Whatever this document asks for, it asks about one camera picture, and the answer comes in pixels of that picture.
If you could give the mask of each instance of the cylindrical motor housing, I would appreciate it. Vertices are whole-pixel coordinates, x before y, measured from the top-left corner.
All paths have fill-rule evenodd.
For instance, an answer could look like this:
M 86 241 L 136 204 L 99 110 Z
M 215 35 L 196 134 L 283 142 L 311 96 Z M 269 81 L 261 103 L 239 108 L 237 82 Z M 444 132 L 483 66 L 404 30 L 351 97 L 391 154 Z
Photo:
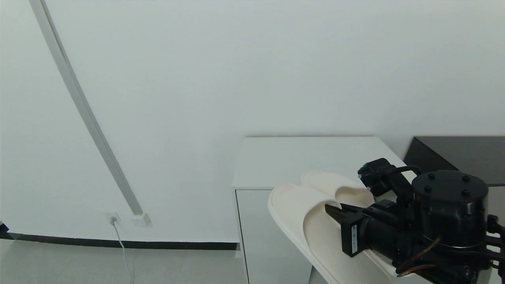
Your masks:
M 417 176 L 415 226 L 426 238 L 454 249 L 483 244 L 487 229 L 487 184 L 459 171 L 440 170 Z

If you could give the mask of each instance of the white cabinet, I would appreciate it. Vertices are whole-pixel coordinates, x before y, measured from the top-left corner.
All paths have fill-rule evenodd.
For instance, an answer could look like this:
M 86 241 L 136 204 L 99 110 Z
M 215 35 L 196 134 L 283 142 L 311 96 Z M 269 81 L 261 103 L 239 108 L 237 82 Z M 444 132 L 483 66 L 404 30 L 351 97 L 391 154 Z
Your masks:
M 397 167 L 405 165 L 376 137 L 245 138 L 232 189 L 249 284 L 309 283 L 312 265 L 268 211 L 268 196 L 275 186 L 300 184 L 301 175 L 312 169 L 336 172 L 360 182 L 357 170 L 379 158 Z M 411 180 L 414 174 L 405 176 Z
M 270 190 L 236 191 L 249 283 L 307 284 L 312 265 L 265 208 Z

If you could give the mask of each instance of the cabinet top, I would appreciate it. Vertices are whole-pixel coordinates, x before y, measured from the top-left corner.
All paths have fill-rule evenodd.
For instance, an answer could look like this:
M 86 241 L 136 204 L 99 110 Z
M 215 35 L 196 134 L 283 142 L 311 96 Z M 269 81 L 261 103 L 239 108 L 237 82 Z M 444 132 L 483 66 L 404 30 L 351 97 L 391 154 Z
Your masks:
M 405 163 L 377 137 L 250 137 L 242 142 L 235 167 L 234 190 L 271 190 L 283 183 L 300 184 L 301 175 L 320 169 L 361 184 L 357 171 L 366 162 L 386 158 Z M 415 177 L 406 172 L 410 181 Z

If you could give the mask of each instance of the wall outlet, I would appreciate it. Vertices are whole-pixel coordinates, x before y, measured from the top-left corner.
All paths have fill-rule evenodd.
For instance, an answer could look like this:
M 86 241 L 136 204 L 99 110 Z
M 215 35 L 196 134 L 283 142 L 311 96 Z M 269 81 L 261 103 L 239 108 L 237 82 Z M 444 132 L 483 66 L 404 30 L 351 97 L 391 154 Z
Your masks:
M 121 222 L 121 218 L 119 218 L 119 215 L 117 212 L 104 212 L 105 217 L 107 218 L 107 223 L 111 221 L 111 217 L 115 217 L 118 219 L 116 222 L 119 223 Z
M 150 227 L 151 224 L 151 219 L 149 218 L 149 215 L 147 213 L 142 213 L 142 215 L 133 215 L 131 216 L 131 221 L 133 222 L 133 225 L 136 227 Z

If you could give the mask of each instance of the white slipper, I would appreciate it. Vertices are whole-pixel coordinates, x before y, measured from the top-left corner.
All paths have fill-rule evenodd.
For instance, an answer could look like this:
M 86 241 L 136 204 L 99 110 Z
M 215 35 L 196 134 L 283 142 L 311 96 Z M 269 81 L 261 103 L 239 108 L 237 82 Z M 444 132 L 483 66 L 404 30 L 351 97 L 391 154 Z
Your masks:
M 346 177 L 323 171 L 304 174 L 302 183 L 274 188 L 268 208 L 324 279 L 331 284 L 392 283 L 395 268 L 387 258 L 371 250 L 351 258 L 342 251 L 340 224 L 324 210 L 324 204 L 332 203 L 367 207 L 374 202 L 372 194 Z

